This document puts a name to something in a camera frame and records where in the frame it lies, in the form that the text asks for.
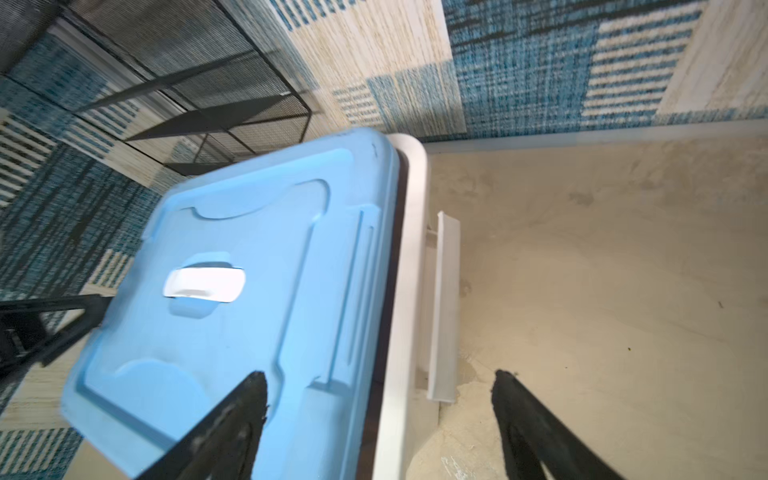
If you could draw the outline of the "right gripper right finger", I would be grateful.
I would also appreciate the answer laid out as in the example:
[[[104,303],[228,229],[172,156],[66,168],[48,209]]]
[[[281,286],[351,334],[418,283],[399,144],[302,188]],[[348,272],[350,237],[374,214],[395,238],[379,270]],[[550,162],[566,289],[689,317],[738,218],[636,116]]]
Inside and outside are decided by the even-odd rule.
[[[491,403],[509,479],[619,479],[518,379],[495,372]]]

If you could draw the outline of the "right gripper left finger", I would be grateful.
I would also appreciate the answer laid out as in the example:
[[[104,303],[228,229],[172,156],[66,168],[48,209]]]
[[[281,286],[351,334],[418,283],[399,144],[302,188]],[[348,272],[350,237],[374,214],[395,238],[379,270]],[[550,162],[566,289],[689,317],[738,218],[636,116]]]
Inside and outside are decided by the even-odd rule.
[[[268,387],[254,371],[162,458],[151,479],[249,479],[267,419]]]

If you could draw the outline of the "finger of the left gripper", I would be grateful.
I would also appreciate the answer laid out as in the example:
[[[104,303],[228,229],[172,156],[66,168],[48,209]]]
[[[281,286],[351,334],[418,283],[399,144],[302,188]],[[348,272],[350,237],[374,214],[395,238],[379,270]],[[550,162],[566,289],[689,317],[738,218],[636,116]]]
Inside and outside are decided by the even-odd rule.
[[[10,384],[36,363],[51,364],[104,320],[110,297],[98,294],[26,299],[1,303],[1,382]],[[48,329],[43,315],[78,311],[57,331]]]

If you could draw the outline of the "white plastic storage bin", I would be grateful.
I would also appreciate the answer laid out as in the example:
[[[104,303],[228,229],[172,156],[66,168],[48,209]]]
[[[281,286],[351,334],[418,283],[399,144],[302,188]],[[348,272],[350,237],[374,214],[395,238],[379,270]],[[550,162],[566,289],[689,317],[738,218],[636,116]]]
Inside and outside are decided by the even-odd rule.
[[[402,479],[436,431],[458,384],[461,223],[430,223],[430,161],[414,137],[391,134],[401,163],[392,273],[358,479]]]

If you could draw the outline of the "blue plastic bin lid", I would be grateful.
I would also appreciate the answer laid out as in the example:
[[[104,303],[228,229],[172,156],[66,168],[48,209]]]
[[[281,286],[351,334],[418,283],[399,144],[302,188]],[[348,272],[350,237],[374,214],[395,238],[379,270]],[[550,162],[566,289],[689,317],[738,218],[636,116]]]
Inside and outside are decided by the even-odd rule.
[[[256,479],[355,476],[400,159],[369,128],[198,176],[152,213],[61,413],[124,474],[249,374],[267,381]]]

